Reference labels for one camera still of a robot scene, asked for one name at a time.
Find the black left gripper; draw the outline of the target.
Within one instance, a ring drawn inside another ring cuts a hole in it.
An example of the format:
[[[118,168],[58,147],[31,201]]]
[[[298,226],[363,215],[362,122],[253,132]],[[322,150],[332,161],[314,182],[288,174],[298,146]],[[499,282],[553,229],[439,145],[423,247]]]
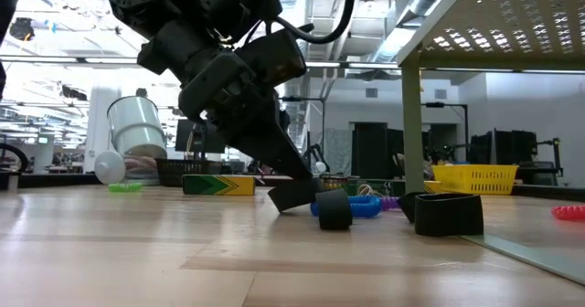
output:
[[[147,38],[137,63],[180,81],[179,109],[194,121],[207,113],[227,145],[293,179],[312,176],[288,133],[291,117],[280,110],[274,87],[254,81],[253,71],[211,29],[168,21],[137,29]]]

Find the yellow green Crayola crayon box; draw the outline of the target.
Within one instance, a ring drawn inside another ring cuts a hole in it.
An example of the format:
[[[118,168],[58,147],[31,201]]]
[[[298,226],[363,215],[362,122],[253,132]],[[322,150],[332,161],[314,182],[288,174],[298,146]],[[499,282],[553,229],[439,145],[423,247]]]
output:
[[[408,193],[404,180],[350,178],[341,184],[350,196],[404,196]]]
[[[247,175],[184,175],[185,195],[254,196],[255,178]]]
[[[349,196],[356,195],[357,176],[321,175],[320,180],[325,190],[343,189]]]

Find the blue spiral coil keychain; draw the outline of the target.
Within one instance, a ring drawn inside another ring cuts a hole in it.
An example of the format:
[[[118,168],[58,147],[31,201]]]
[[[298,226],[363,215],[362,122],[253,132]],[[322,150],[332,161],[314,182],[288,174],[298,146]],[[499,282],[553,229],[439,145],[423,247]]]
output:
[[[352,218],[372,218],[381,212],[380,199],[375,196],[349,196]],[[310,205],[313,216],[318,217],[316,202]]]

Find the red spiral coil keychain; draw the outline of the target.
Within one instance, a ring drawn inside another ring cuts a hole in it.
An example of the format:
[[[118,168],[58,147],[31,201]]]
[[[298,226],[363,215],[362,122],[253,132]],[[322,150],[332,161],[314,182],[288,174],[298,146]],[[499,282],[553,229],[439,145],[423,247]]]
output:
[[[585,205],[554,206],[551,215],[558,220],[585,221]]]

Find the pale green metal desk shelf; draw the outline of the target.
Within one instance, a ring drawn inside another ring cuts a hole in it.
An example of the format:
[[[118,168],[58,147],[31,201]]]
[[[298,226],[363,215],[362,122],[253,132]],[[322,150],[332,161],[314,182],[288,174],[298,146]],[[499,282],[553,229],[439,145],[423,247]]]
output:
[[[422,186],[420,73],[468,69],[570,74],[585,70],[585,51],[565,53],[552,3],[569,7],[571,45],[576,47],[577,0],[439,0],[398,53],[402,73],[406,186]]]

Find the black computer monitor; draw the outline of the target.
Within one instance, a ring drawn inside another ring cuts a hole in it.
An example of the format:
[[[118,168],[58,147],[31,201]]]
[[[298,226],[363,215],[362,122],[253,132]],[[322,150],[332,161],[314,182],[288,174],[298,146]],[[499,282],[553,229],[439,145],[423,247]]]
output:
[[[177,122],[175,139],[177,152],[223,154],[225,147],[225,140],[218,134],[212,123],[202,124],[190,120]]]

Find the dark background cabinet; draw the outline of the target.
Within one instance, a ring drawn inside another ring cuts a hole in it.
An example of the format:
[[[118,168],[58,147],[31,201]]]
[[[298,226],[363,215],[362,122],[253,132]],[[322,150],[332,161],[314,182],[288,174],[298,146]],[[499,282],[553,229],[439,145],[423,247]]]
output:
[[[384,122],[355,122],[352,131],[351,175],[365,179],[403,176],[398,165],[401,136]]]

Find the black mesh basket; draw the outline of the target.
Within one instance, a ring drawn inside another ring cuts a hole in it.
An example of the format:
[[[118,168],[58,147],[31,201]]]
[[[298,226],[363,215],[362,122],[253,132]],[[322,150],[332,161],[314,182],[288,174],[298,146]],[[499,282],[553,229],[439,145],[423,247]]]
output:
[[[159,182],[163,186],[179,187],[184,175],[219,175],[222,163],[209,160],[156,159]]]

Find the white plastic bucket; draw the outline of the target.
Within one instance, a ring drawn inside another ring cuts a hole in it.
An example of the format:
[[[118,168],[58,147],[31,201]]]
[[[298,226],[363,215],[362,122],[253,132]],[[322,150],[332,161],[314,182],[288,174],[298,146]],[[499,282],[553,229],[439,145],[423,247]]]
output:
[[[166,138],[156,105],[139,96],[122,97],[107,110],[113,149],[121,155],[165,159]]]

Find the clear plastic bag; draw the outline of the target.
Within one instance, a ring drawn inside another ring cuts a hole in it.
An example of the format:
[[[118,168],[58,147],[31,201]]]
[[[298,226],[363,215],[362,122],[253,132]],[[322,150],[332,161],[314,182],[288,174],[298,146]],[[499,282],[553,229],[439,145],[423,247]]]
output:
[[[125,155],[122,159],[125,165],[124,180],[158,179],[157,163],[154,158]]]

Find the white round lid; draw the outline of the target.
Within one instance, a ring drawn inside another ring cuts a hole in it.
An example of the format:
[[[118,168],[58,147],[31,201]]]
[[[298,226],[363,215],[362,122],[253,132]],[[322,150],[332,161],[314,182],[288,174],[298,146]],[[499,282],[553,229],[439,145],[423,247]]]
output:
[[[125,162],[119,153],[105,151],[95,159],[94,172],[105,185],[119,184],[126,174]]]

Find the yellow plastic basket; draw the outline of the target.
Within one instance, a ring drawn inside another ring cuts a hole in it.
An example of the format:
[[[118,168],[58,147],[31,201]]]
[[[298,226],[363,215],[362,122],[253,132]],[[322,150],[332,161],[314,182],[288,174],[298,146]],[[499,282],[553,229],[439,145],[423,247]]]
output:
[[[510,195],[517,165],[434,165],[432,171],[443,191],[477,195]]]

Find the black background equipment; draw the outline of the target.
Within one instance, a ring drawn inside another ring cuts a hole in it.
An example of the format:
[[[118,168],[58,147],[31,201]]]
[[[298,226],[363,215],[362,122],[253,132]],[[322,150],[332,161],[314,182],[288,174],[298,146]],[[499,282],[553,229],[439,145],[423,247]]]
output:
[[[552,148],[552,161],[537,159],[540,146]],[[517,165],[516,180],[524,185],[558,186],[564,176],[559,147],[559,138],[539,141],[534,132],[493,129],[471,138],[467,156],[471,164]]]

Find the black overhead device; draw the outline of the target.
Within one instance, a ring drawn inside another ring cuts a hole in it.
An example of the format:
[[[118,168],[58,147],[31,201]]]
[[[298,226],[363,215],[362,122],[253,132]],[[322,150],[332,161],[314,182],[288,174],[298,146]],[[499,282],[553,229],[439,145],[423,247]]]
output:
[[[34,40],[42,32],[52,32],[52,24],[30,17],[17,17],[8,28],[8,35],[22,42]]]

